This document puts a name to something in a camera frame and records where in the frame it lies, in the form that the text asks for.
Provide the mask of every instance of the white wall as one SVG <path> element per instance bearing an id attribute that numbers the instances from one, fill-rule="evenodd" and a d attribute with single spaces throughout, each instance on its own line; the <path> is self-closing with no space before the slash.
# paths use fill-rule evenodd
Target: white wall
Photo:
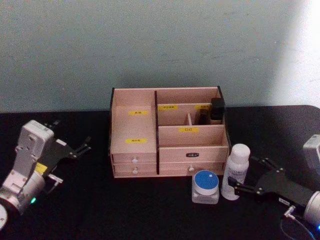
<path id="1" fill-rule="evenodd" d="M 108 109 L 112 87 L 216 85 L 229 106 L 320 107 L 319 28 L 299 27 L 320 8 L 307 2 L 4 1 L 0 112 Z"/>

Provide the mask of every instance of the yellow label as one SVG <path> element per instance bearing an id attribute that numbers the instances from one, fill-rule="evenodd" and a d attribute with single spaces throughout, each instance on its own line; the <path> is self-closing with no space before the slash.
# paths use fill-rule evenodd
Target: yellow label
<path id="1" fill-rule="evenodd" d="M 129 116 L 148 115 L 148 111 L 129 111 Z"/>
<path id="2" fill-rule="evenodd" d="M 200 105 L 195 105 L 194 108 L 196 110 L 200 110 L 200 109 L 206 109 L 209 110 L 210 109 L 210 104 L 200 104 Z"/>
<path id="3" fill-rule="evenodd" d="M 158 106 L 158 111 L 177 110 L 178 105 L 162 105 Z"/>
<path id="4" fill-rule="evenodd" d="M 180 133 L 198 133 L 199 128 L 198 127 L 179 127 Z"/>
<path id="5" fill-rule="evenodd" d="M 126 144 L 145 144 L 146 142 L 146 138 L 127 138 L 125 140 Z"/>
<path id="6" fill-rule="evenodd" d="M 41 164 L 40 162 L 37 162 L 35 165 L 35 170 L 40 173 L 41 175 L 44 174 L 44 172 L 47 170 L 47 166 Z"/>

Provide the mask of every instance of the white plastic bottle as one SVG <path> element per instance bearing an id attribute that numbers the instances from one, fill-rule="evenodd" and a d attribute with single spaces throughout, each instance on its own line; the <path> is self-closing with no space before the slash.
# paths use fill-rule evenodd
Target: white plastic bottle
<path id="1" fill-rule="evenodd" d="M 234 201 L 239 198 L 235 195 L 235 189 L 228 184 L 228 177 L 233 177 L 240 183 L 245 182 L 249 167 L 250 149 L 244 144 L 236 144 L 232 147 L 231 154 L 226 161 L 221 194 L 225 199 Z"/>

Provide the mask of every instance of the bottle cap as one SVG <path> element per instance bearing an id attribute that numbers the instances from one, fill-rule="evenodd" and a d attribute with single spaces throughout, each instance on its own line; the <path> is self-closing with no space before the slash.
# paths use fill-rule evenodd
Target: bottle cap
<path id="1" fill-rule="evenodd" d="M 212 171 L 202 170 L 194 176 L 194 189 L 202 195 L 214 194 L 219 185 L 219 179 Z"/>
<path id="2" fill-rule="evenodd" d="M 245 164 L 248 162 L 250 156 L 250 149 L 247 145 L 236 144 L 232 147 L 230 158 L 236 164 Z"/>

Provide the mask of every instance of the drawer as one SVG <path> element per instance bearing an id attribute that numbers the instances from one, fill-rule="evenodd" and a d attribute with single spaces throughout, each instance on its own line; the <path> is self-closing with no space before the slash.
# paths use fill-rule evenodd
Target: drawer
<path id="1" fill-rule="evenodd" d="M 113 154 L 114 164 L 156 163 L 156 153 L 117 153 Z"/>
<path id="2" fill-rule="evenodd" d="M 211 170 L 217 175 L 223 174 L 222 162 L 166 162 L 159 166 L 160 175 L 191 176 L 200 170 Z"/>
<path id="3" fill-rule="evenodd" d="M 215 162 L 224 163 L 228 154 L 227 146 L 203 147 L 160 147 L 160 163 L 169 162 Z"/>
<path id="4" fill-rule="evenodd" d="M 157 174 L 156 163 L 128 163 L 114 164 L 113 166 L 116 173 L 128 173 L 132 176 L 139 176 L 142 173 Z"/>

